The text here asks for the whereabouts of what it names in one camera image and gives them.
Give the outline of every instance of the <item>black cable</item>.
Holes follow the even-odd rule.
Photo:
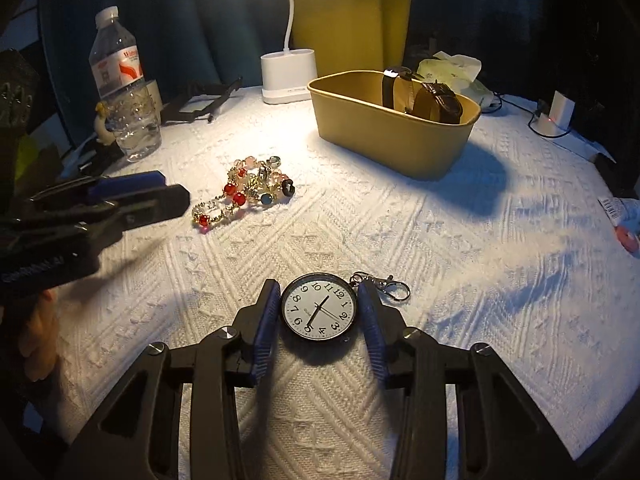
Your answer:
[[[538,110],[535,110],[535,111],[532,112],[531,110],[528,110],[527,108],[525,108],[523,106],[517,105],[516,103],[512,103],[511,101],[507,101],[507,99],[502,97],[504,94],[498,94],[496,92],[494,92],[494,94],[500,99],[500,106],[502,106],[502,102],[505,102],[505,103],[510,104],[511,106],[515,106],[516,108],[519,108],[520,110],[523,110],[524,112],[526,112],[528,114],[531,114],[531,118],[530,118],[529,123],[527,124],[527,126],[529,127],[529,130],[534,132],[539,137],[543,137],[544,139],[559,139],[560,137],[567,136],[572,132],[571,128],[569,128],[569,129],[563,131],[560,135],[556,135],[556,136],[541,134],[533,126],[531,126],[531,123],[533,123],[533,119],[536,118],[536,113],[538,112]]]
[[[568,130],[563,131],[560,135],[555,135],[555,136],[541,134],[540,132],[537,132],[533,128],[533,126],[531,126],[531,123],[533,122],[533,119],[535,117],[536,117],[536,113],[534,112],[534,113],[531,114],[531,118],[529,119],[529,124],[527,124],[527,126],[529,127],[529,130],[534,132],[537,136],[544,137],[545,139],[559,139],[560,137],[564,137],[564,136],[569,135],[571,133],[571,131],[572,131],[571,128],[569,128]]]
[[[500,96],[503,102],[508,103],[511,106],[515,106],[516,108],[519,108],[520,110],[526,112],[527,114],[535,114],[535,112],[532,112],[531,110],[529,110],[528,108],[525,108],[524,106],[517,105],[516,103],[513,103],[511,101],[507,101],[507,99],[504,98],[504,94],[496,94],[496,95]]]
[[[487,110],[482,112],[483,115],[495,114],[498,110],[502,109],[502,96],[500,94],[495,93],[495,92],[494,92],[494,95],[498,98],[499,104],[496,105],[495,107],[493,105],[490,105]]]

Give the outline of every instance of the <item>bottle label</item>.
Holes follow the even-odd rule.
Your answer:
[[[130,46],[114,52],[91,66],[100,99],[142,78],[138,48]]]

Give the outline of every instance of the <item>pink bead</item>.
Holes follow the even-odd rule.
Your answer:
[[[256,162],[257,160],[255,160],[254,156],[248,156],[244,160],[244,165],[248,170],[254,170],[257,167]]]

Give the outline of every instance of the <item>watch hand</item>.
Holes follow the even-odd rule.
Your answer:
[[[322,306],[324,305],[324,302],[326,300],[328,300],[329,297],[327,296],[326,298],[324,298],[324,300],[322,300],[322,303],[320,304],[316,304],[316,310],[313,312],[313,314],[311,315],[311,317],[309,318],[309,321],[306,322],[307,326],[311,326],[311,324],[314,322],[314,319],[316,318],[316,316],[318,315],[318,312],[320,312],[320,310],[322,309]]]
[[[336,321],[340,321],[340,319],[337,316],[334,316],[334,314],[332,314],[328,310],[325,310],[324,308],[320,308],[320,310],[322,310],[325,314],[328,314],[329,316],[333,317]]]

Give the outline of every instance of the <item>plastic water bottle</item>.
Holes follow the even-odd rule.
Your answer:
[[[118,7],[95,16],[98,34],[89,56],[100,100],[108,110],[108,129],[130,162],[160,146],[160,126],[140,67],[136,38],[118,20]]]

